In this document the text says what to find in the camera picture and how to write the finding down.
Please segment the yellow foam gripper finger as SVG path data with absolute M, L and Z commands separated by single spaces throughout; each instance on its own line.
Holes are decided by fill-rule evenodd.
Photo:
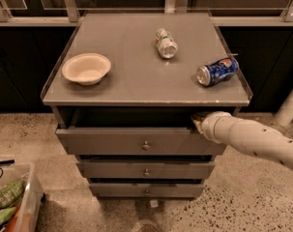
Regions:
M 191 116 L 191 120 L 200 133 L 211 132 L 214 127 L 211 113 L 195 113 Z

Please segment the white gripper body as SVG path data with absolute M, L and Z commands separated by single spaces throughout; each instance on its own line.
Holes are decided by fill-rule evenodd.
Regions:
M 202 134 L 215 143 L 229 143 L 229 132 L 232 116 L 226 112 L 214 112 L 205 117 L 202 122 Z

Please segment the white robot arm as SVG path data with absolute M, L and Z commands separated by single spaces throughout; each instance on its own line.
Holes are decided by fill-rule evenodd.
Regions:
M 293 139 L 278 130 L 222 111 L 205 116 L 194 114 L 191 120 L 209 141 L 230 146 L 247 156 L 276 162 L 293 171 Z

